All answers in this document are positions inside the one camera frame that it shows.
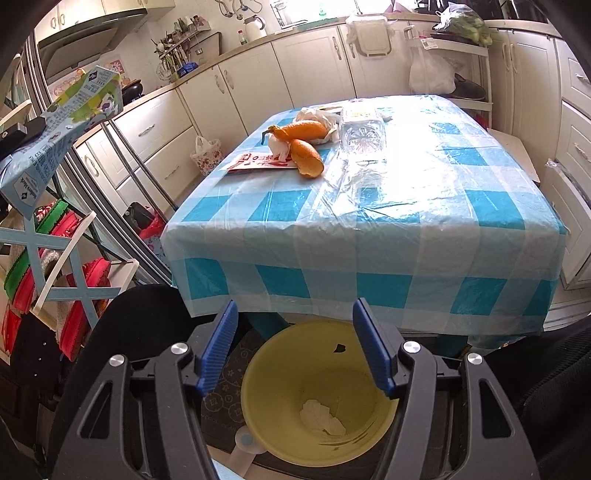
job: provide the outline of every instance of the plastic table cover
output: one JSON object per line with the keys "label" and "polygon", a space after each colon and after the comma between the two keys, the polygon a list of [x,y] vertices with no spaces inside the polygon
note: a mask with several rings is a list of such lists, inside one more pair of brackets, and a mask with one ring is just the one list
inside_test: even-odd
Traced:
{"label": "plastic table cover", "polygon": [[289,124],[297,110],[287,111],[181,205],[162,241],[191,315],[232,298],[243,312],[350,320],[364,297],[379,320],[473,343],[540,331],[566,229],[535,184],[449,100],[362,101],[392,117],[383,162],[360,165],[325,144],[315,180],[221,169],[238,154],[268,153],[261,132]]}

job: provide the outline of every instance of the range hood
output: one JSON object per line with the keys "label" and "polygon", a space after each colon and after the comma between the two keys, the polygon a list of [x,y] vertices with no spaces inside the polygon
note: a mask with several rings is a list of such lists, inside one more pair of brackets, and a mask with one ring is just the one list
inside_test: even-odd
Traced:
{"label": "range hood", "polygon": [[146,17],[145,8],[93,18],[65,28],[39,42],[41,69],[47,83],[53,83],[79,67],[89,64],[119,43]]}

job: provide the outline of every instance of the drawer handle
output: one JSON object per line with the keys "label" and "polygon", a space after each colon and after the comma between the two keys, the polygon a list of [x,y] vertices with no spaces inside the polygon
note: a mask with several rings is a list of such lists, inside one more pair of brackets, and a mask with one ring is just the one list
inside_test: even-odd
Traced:
{"label": "drawer handle", "polygon": [[578,144],[574,144],[574,149],[583,157],[585,160],[589,161],[589,156]]}
{"label": "drawer handle", "polygon": [[[558,217],[558,219],[562,222],[562,218],[560,217],[560,214],[558,213],[558,210],[556,210],[556,204],[554,202],[552,202],[552,210],[554,210],[554,213],[556,214],[556,216]],[[562,224],[564,225],[564,228],[566,228],[567,233],[570,235],[570,228],[566,226],[566,224],[564,222],[562,222]]]}
{"label": "drawer handle", "polygon": [[166,175],[166,176],[164,177],[164,179],[165,179],[165,180],[168,180],[168,179],[169,179],[169,178],[170,178],[170,177],[173,175],[173,173],[174,173],[174,172],[176,172],[176,171],[177,171],[177,170],[180,168],[180,166],[181,166],[181,165],[177,165],[177,166],[174,168],[174,170],[173,170],[172,172],[170,172],[168,175]]}
{"label": "drawer handle", "polygon": [[89,168],[92,168],[94,170],[93,175],[95,177],[98,177],[100,175],[100,173],[99,173],[99,169],[96,167],[95,161],[92,158],[90,158],[88,155],[84,155],[84,161]]}
{"label": "drawer handle", "polygon": [[156,126],[156,124],[150,125],[146,130],[144,130],[143,132],[140,132],[138,134],[138,137],[143,137],[146,133],[148,133],[150,130],[152,130],[155,126]]}
{"label": "drawer handle", "polygon": [[578,73],[575,73],[574,76],[576,76],[581,82],[591,85],[591,82],[585,75],[579,75]]}

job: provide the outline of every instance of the metal screw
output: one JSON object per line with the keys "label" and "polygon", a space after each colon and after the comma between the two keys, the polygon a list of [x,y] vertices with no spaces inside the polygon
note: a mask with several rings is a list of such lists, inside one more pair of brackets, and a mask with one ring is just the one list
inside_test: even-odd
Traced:
{"label": "metal screw", "polygon": [[404,342],[402,348],[404,348],[408,353],[417,353],[421,349],[421,344],[414,342],[413,340],[409,340],[408,342]]}
{"label": "metal screw", "polygon": [[482,363],[482,356],[478,355],[478,353],[469,353],[467,358],[472,365],[480,365]]}
{"label": "metal screw", "polygon": [[183,342],[175,343],[172,347],[170,347],[170,351],[175,355],[182,355],[187,350],[189,350],[189,347]]}
{"label": "metal screw", "polygon": [[112,367],[123,365],[123,362],[125,362],[125,357],[123,355],[113,355],[109,358],[109,365]]}

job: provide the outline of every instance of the white kettle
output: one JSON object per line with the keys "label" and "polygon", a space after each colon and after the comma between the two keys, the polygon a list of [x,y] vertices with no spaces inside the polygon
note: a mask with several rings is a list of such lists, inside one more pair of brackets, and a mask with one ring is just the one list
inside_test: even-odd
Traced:
{"label": "white kettle", "polygon": [[263,18],[259,17],[258,15],[248,17],[244,21],[244,24],[246,26],[246,39],[248,41],[254,41],[257,38],[267,36],[267,32],[265,31],[265,26],[267,26],[267,23]]}

